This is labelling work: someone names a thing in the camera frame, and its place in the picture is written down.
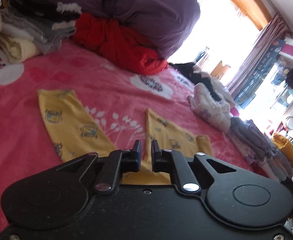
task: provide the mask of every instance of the yellow pants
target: yellow pants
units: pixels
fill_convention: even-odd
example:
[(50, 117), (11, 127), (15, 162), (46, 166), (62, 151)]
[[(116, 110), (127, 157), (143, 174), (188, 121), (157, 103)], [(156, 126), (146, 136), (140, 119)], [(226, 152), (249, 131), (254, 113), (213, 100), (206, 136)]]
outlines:
[[(85, 111), (73, 90), (39, 90), (39, 107), (43, 122), (56, 153), (67, 162), (88, 152), (108, 156), (116, 148), (90, 114)], [(212, 155), (208, 136), (192, 133), (146, 110), (146, 154), (141, 171), (123, 175), (122, 184), (171, 184), (169, 174), (152, 172), (151, 141), (158, 140), (161, 149), (175, 149), (187, 157), (197, 152)]]

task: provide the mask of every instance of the yellow clothing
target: yellow clothing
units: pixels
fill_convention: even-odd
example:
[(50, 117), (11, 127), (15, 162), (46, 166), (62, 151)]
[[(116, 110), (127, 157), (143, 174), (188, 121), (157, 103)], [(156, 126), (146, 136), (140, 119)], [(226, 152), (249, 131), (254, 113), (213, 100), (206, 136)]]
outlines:
[(41, 54), (41, 51), (31, 41), (20, 38), (13, 38), (4, 33), (0, 33), (0, 47), (11, 63), (22, 63), (28, 58)]
[(89, 152), (108, 156), (116, 148), (85, 111), (73, 90), (39, 90), (43, 122), (63, 162)]
[(178, 127), (175, 123), (165, 120), (151, 109), (146, 110), (146, 140), (144, 161), (141, 172), (124, 174), (123, 184), (141, 185), (169, 185), (170, 175), (164, 172), (155, 173), (151, 165), (151, 141), (157, 140), (160, 149), (174, 149), (183, 153), (185, 157), (194, 157), (197, 152), (213, 156), (209, 137), (192, 133)]
[(288, 138), (285, 138), (284, 136), (275, 133), (273, 137), (271, 138), (274, 145), (286, 155), (286, 157), (291, 161), (292, 168), (293, 168), (293, 145), (288, 140)]
[[(97, 152), (99, 157), (105, 157), (116, 149), (90, 114), (85, 111), (73, 90), (39, 90), (38, 100), (45, 127), (63, 162), (89, 152)], [(150, 109), (146, 111), (146, 120), (146, 155), (145, 160), (141, 162), (141, 171), (123, 174), (122, 184), (171, 184), (169, 174), (152, 171), (151, 137), (158, 139), (161, 149), (178, 149), (187, 157), (193, 157), (196, 152), (212, 155), (207, 136), (198, 136), (194, 139), (194, 135), (161, 119)], [(169, 125), (165, 127), (162, 124), (163, 121)], [(157, 129), (159, 124), (162, 124), (161, 130)], [(167, 142), (166, 138), (176, 138), (182, 146), (176, 148), (176, 145), (173, 145), (172, 147), (170, 139)]]

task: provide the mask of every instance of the red garment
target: red garment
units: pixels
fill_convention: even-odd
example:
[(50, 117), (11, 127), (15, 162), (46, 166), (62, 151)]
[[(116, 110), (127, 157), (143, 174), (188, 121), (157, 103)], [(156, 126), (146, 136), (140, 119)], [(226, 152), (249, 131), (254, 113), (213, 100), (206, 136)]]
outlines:
[(73, 40), (98, 52), (120, 68), (143, 75), (154, 75), (167, 67), (156, 47), (138, 31), (119, 25), (115, 19), (96, 18), (83, 13), (76, 21)]

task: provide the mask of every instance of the bed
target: bed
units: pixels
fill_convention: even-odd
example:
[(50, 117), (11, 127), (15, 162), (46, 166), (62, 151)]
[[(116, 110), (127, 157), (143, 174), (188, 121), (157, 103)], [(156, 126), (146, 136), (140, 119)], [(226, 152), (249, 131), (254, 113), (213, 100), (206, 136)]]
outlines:
[[(1, 50), (0, 57), (6, 61)], [(141, 76), (71, 40), (56, 52), (8, 64), (0, 69), (0, 197), (13, 182), (61, 163), (40, 115), (39, 89), (74, 89), (117, 148), (144, 142), (149, 107), (196, 135), (208, 135), (217, 158), (252, 170), (226, 135), (194, 115), (186, 99), (193, 87), (171, 67)], [(0, 207), (0, 231), (6, 226)]]

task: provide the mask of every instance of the purple duvet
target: purple duvet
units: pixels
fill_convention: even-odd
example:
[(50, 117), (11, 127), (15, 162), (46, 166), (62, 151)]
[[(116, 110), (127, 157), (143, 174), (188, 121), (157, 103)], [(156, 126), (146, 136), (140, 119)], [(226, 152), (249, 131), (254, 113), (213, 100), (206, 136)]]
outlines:
[(82, 6), (95, 17), (113, 17), (145, 35), (163, 58), (184, 42), (200, 17), (196, 0), (50, 0)]

